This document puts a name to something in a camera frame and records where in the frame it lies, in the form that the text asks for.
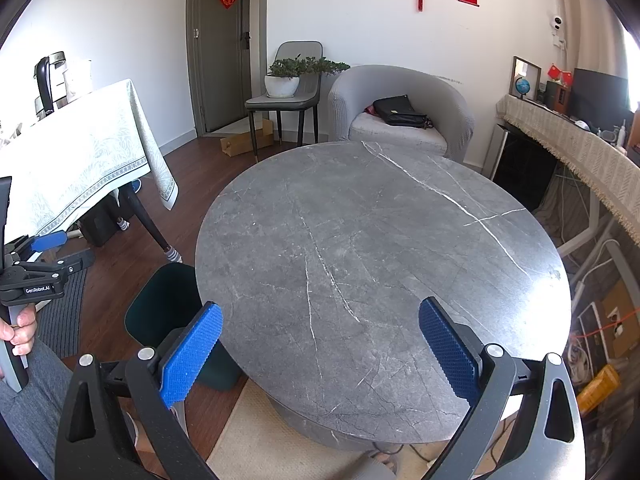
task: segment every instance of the white tablecloth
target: white tablecloth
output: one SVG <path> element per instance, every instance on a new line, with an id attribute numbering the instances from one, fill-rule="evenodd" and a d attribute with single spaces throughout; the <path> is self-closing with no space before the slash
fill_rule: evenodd
<path id="1" fill-rule="evenodd" d="M 133 83 L 85 95 L 0 150 L 0 176 L 13 178 L 4 239 L 66 230 L 112 190 L 149 172 L 171 209 L 178 186 Z"/>
<path id="2" fill-rule="evenodd" d="M 640 168 L 600 137 L 526 100 L 507 95 L 497 112 L 564 162 L 640 245 Z"/>

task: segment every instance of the beige rug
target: beige rug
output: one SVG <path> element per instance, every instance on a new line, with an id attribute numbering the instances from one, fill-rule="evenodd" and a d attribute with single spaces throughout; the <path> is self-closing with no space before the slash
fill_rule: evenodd
<path id="1" fill-rule="evenodd" d="M 435 460 L 445 444 L 416 447 Z M 322 446 L 290 428 L 249 380 L 207 464 L 220 480 L 341 480 L 361 455 Z M 493 462 L 484 462 L 481 468 L 491 470 Z M 399 465 L 399 480 L 419 480 L 429 468 L 408 446 L 399 453 Z"/>

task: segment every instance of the door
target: door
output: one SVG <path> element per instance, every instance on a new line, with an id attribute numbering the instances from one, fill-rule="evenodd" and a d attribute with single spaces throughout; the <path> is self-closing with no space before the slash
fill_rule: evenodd
<path id="1" fill-rule="evenodd" d="M 199 86 L 200 132 L 210 133 L 246 115 L 244 102 L 251 98 L 249 51 L 249 2 L 235 0 L 228 8 L 221 0 L 193 0 L 195 63 Z"/>

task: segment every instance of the picture frame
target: picture frame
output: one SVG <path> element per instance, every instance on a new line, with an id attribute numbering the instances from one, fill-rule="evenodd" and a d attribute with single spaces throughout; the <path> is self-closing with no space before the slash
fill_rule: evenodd
<path id="1" fill-rule="evenodd" d="M 525 99 L 535 101 L 538 96 L 538 88 L 540 79 L 542 78 L 542 69 L 518 56 L 513 56 L 513 64 L 511 65 L 511 83 L 509 86 L 509 95 L 519 98 L 520 92 L 516 90 L 516 81 L 524 77 L 531 86 L 531 90 L 524 95 Z"/>

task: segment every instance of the striped sock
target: striped sock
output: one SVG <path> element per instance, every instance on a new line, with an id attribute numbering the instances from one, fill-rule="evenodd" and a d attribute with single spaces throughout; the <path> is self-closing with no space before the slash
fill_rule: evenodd
<path id="1" fill-rule="evenodd" d="M 179 264 L 182 263 L 182 256 L 180 256 L 180 253 L 173 247 L 169 247 L 169 250 L 164 253 L 164 256 L 166 256 L 166 259 L 170 262 L 177 262 Z"/>

